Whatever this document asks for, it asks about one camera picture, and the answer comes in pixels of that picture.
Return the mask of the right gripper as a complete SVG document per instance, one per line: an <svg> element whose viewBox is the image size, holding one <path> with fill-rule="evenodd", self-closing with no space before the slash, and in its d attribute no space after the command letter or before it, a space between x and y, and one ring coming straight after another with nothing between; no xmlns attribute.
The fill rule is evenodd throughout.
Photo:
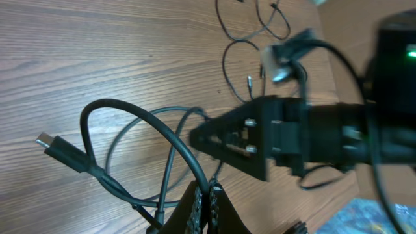
<svg viewBox="0 0 416 234"><path fill-rule="evenodd" d="M251 100L190 132L190 145L258 180L266 181L267 157L304 177L309 157L307 105L301 98Z"/></svg>

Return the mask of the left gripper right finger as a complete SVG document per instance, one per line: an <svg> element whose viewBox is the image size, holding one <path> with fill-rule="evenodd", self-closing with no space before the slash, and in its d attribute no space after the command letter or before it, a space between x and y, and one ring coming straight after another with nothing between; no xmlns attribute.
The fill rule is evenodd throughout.
<svg viewBox="0 0 416 234"><path fill-rule="evenodd" d="M250 234L217 178L210 180L209 234Z"/></svg>

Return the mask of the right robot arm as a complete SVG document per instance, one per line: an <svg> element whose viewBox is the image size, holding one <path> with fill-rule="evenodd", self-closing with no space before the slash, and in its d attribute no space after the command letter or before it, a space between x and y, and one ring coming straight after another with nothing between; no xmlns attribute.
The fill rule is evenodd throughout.
<svg viewBox="0 0 416 234"><path fill-rule="evenodd" d="M415 164L415 11L385 17L364 77L361 104L311 106L261 96L193 129L190 145L262 181L267 161L307 175L307 163L341 171L356 164Z"/></svg>

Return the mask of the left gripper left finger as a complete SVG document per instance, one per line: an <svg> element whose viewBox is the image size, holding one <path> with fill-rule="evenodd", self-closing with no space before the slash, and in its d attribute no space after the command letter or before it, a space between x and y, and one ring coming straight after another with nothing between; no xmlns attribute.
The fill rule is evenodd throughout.
<svg viewBox="0 0 416 234"><path fill-rule="evenodd" d="M203 195L192 181L172 215L161 228L161 234L200 234L202 232Z"/></svg>

